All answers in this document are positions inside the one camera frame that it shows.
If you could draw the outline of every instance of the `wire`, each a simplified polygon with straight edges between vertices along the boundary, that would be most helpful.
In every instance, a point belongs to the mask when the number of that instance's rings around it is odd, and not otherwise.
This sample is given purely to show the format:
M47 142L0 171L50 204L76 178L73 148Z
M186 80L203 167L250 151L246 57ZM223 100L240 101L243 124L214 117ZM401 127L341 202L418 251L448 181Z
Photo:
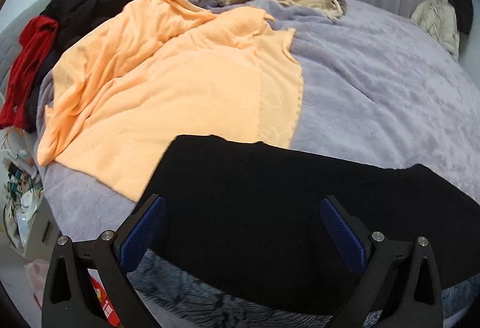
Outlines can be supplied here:
M7 127L7 130L5 131L5 135L3 136L3 140L2 140L2 143L0 145L0 150L3 151L3 152L6 152L8 153L10 156L11 156L11 159L15 159L17 156L18 156L18 152L21 151L21 150L24 150L24 151L27 151L28 152L28 149L19 149L17 151L17 153L15 153L12 148L11 148L11 145L8 141L8 136L9 134L14 131L15 133L17 133L21 138L24 138L25 137L25 134L23 133L22 130L19 130L19 129L16 129L15 127L12 129L12 127Z
M7 235L8 240L11 242L13 247L16 249L17 247L15 246L14 242L12 241L12 239L10 237L10 234L8 233L7 222L5 220L5 210L7 209L7 206L10 204L10 201L11 201L11 198L8 200L7 204L3 208L3 215L2 215L2 217L3 217L3 227L5 228L5 234Z

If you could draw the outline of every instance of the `red package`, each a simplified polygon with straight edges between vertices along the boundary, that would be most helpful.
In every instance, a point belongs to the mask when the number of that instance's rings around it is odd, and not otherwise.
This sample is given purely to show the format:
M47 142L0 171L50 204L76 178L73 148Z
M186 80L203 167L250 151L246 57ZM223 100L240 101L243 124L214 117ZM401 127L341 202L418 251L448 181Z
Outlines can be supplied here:
M105 313L105 316L109 323L113 326L122 326L120 324L120 319L115 313L112 303L109 300L109 296L105 292L105 289L103 288L102 284L95 280L94 278L90 277L92 280L93 287L95 288L95 293L97 293L98 300L100 301L100 305L102 305L103 313Z

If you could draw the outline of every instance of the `cable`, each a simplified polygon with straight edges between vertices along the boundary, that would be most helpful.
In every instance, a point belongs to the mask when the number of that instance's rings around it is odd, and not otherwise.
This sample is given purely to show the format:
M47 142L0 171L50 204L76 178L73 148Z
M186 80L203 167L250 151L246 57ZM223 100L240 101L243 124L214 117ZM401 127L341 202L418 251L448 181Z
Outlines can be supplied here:
M8 234L8 229L7 229L7 222L5 220L5 210L7 209L7 206L10 204L10 201L11 201L11 198L8 200L7 204L5 205L5 207L3 208L3 227L5 228L5 234L7 235L8 237L8 240L11 242L11 244L13 245L13 247L16 249L17 247L15 246L14 242L12 241L11 237L10 237L10 234Z

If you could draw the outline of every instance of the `blue gripper pad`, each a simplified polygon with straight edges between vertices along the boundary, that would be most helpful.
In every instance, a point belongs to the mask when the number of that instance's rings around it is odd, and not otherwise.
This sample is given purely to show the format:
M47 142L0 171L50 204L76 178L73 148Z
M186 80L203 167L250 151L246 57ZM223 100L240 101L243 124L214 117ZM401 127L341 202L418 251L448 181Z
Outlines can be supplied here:
M320 218L346 267L351 272L363 274L367 268L365 248L328 198L320 202Z
M134 271L159 232L165 231L167 203L157 197L121 244L117 258L123 273Z

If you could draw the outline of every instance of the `plastic bag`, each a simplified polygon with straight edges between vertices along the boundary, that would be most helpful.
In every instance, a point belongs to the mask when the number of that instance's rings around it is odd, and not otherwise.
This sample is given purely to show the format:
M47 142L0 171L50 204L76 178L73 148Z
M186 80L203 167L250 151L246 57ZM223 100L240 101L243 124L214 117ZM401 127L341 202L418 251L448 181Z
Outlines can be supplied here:
M25 265L28 281L34 290L35 298L42 307L43 291L45 290L45 280L49 271L49 263L42 259L35 259Z
M18 227L18 234L20 235L20 241L22 242L23 247L25 248L25 245L27 243L27 238L28 238L28 224L27 224L27 216L25 213L22 213L21 211L16 212L16 217L17 217L17 227Z

